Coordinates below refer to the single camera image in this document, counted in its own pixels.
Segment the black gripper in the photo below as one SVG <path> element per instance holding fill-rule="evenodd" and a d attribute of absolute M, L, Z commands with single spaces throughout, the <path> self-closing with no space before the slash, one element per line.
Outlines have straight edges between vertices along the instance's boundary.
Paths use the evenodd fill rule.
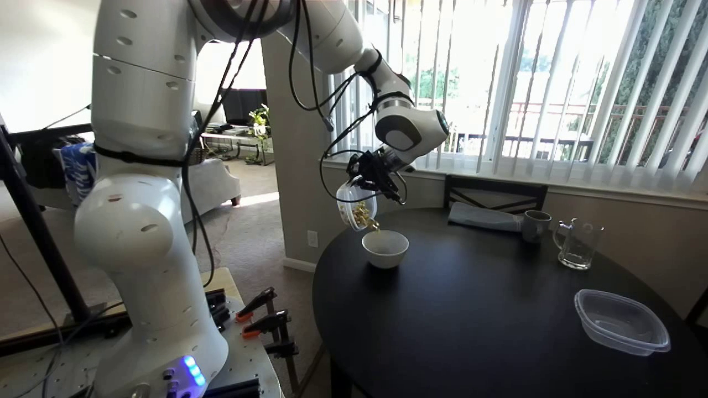
<path fill-rule="evenodd" d="M 386 199 L 392 201 L 402 201 L 402 195 L 395 184 L 400 168 L 402 161 L 387 148 L 358 150 L 349 156 L 346 165 L 349 184 L 380 192 Z"/>

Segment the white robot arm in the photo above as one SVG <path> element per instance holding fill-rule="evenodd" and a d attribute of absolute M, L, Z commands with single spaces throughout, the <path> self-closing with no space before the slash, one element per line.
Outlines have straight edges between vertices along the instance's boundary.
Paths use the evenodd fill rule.
<path fill-rule="evenodd" d="M 395 197 L 389 174 L 440 145 L 444 117 L 367 46 L 343 0 L 101 0 L 93 37 L 90 127 L 98 181 L 75 212 L 85 260 L 115 284 L 130 329 L 95 373 L 90 398 L 202 398 L 231 346 L 208 309 L 184 227 L 195 148 L 195 61 L 208 42 L 284 35 L 324 72 L 346 69 L 375 93 L 377 137 L 356 181 Z"/>

